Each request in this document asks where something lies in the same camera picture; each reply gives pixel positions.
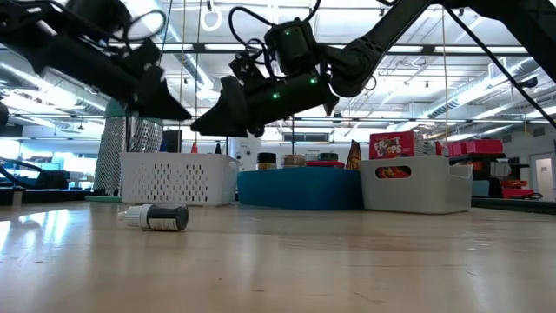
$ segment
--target white plastic bin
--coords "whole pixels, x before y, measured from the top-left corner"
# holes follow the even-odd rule
[[[224,205],[235,198],[239,163],[224,155],[122,153],[125,203]]]
[[[408,178],[378,178],[383,167],[407,166]],[[450,166],[443,156],[401,157],[361,162],[363,201],[367,210],[449,214],[471,207],[473,166]]]

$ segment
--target teal bin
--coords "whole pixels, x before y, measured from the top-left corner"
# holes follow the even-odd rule
[[[241,172],[242,204],[294,210],[363,210],[358,170],[293,168]]]

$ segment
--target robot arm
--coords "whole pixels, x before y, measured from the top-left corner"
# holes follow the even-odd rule
[[[169,94],[163,69],[156,65],[161,51],[150,39],[140,40],[135,50],[122,39],[119,47],[106,44],[134,22],[119,0],[69,0],[66,6],[0,0],[0,43],[25,57],[36,73],[59,70],[142,117],[191,118]]]
[[[286,76],[265,78],[254,58],[248,53],[238,54],[230,64],[237,78],[222,80],[218,103],[191,129],[203,135],[245,137],[249,131],[260,136],[265,124],[320,104],[330,115],[338,102],[330,88],[341,97],[360,94],[388,49],[432,3],[449,9],[471,7],[482,16],[498,19],[556,81],[554,50],[546,48],[556,48],[556,35],[551,30],[556,25],[556,9],[550,0],[380,1],[392,6],[388,13],[367,34],[341,50],[318,44],[308,21],[295,19],[274,25],[264,39],[268,53]]]

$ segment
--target white bottle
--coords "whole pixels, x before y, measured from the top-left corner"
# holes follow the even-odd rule
[[[189,210],[185,205],[157,207],[144,204],[118,213],[118,220],[142,230],[181,231],[188,225]]]

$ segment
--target table surface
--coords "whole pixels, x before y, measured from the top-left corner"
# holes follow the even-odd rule
[[[168,233],[126,208],[0,211],[0,311],[556,311],[555,216],[194,207]]]

